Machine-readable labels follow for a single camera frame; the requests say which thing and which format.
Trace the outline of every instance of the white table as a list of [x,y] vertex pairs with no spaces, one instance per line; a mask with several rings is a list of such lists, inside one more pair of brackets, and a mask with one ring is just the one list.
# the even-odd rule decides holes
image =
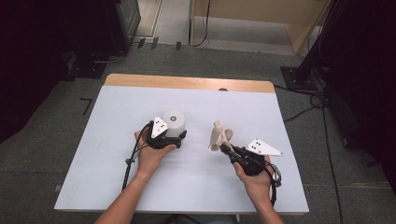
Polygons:
[[[205,80],[199,79],[201,83],[194,82],[195,85],[202,85],[202,80]],[[246,83],[226,79],[210,81],[213,80],[231,83],[229,89],[233,88],[235,81]],[[154,116],[161,116],[169,109],[177,109],[185,114],[187,137],[181,148],[163,159],[141,197],[137,212],[255,212],[228,157],[208,148],[213,122],[217,119],[233,129],[231,143],[236,146],[242,147],[254,138],[260,138],[281,150],[284,157],[271,158],[282,173],[282,186],[277,188],[275,209],[279,214],[289,215],[309,211],[274,92],[125,86],[104,86],[101,89],[55,209],[106,210],[120,194],[125,159],[130,158],[134,147],[134,132],[142,129]],[[133,164],[130,177],[136,165]]]

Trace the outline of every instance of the wooden table edge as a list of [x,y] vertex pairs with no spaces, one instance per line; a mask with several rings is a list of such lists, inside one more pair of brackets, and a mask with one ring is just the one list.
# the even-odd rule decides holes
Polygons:
[[105,86],[151,87],[189,90],[226,89],[228,91],[269,92],[275,93],[270,81],[239,80],[211,77],[172,77],[135,74],[110,74]]

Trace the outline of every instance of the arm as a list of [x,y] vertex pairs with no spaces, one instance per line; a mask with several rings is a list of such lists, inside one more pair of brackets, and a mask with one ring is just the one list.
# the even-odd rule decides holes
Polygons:
[[[146,136],[147,133],[143,133],[138,147],[145,144]],[[169,145],[160,150],[152,147],[142,148],[139,152],[138,167],[134,178],[95,223],[131,223],[134,210],[149,179],[157,170],[163,157],[175,148],[175,145]]]
[[269,196],[271,182],[268,174],[262,171],[259,175],[248,176],[238,162],[233,164],[233,168],[235,169],[236,175],[244,182],[247,195],[253,202],[262,223],[283,223],[271,204]]

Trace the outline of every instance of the hand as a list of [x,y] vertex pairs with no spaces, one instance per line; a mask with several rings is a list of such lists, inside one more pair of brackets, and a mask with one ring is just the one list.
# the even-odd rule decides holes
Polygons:
[[[271,163],[268,156],[264,159]],[[233,163],[233,168],[236,175],[244,182],[247,195],[253,203],[270,202],[269,190],[271,188],[271,178],[265,171],[255,176],[248,176],[238,162]],[[271,175],[274,173],[270,165],[267,165],[267,169]]]
[[[140,132],[134,133],[134,138],[137,139]],[[141,176],[145,178],[150,178],[158,166],[160,166],[161,160],[163,157],[177,148],[176,145],[169,145],[162,149],[154,149],[152,147],[147,146],[146,139],[148,135],[148,129],[143,131],[143,134],[137,144],[137,148],[143,147],[139,151],[139,162],[137,166],[137,171],[135,176]]]

